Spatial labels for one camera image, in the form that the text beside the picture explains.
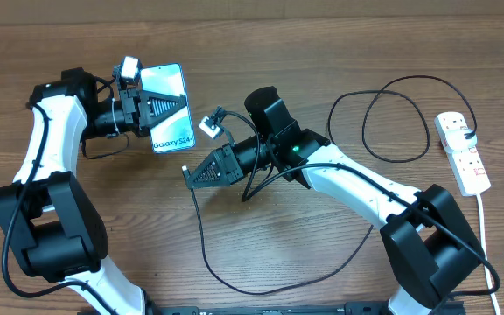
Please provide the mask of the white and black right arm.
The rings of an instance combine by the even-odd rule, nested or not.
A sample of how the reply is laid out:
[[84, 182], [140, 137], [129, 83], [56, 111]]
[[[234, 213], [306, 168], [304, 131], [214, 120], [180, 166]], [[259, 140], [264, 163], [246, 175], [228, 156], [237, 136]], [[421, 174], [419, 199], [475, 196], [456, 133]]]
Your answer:
[[421, 191], [353, 161], [331, 141], [301, 129], [275, 87], [244, 102], [254, 134], [212, 151], [182, 170], [191, 192], [231, 186], [272, 166], [278, 177], [327, 194], [378, 229], [399, 288], [386, 302], [357, 304], [358, 312], [438, 314], [461, 296], [458, 286], [479, 266], [492, 267], [453, 196], [439, 185]]

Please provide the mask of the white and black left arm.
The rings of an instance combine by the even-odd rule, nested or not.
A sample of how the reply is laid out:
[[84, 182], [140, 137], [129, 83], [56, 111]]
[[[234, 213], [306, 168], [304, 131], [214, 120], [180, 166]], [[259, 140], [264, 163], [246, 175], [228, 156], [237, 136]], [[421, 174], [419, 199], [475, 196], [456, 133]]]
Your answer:
[[27, 102], [34, 125], [19, 171], [0, 187], [1, 271], [12, 281], [15, 259], [48, 291], [77, 292], [100, 314], [157, 314], [158, 306], [109, 256], [107, 231], [76, 177], [86, 142], [98, 137], [148, 137], [156, 153], [188, 149], [195, 138], [179, 64], [122, 63], [110, 80], [82, 68], [37, 85]]

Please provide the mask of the blue Galaxy smartphone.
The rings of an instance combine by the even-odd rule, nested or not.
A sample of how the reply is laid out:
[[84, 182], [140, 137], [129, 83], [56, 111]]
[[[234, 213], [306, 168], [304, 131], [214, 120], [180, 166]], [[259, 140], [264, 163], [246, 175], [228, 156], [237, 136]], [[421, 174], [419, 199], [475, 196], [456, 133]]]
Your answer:
[[150, 140], [156, 154], [196, 144], [182, 67], [178, 63], [144, 68], [141, 105], [148, 108]]

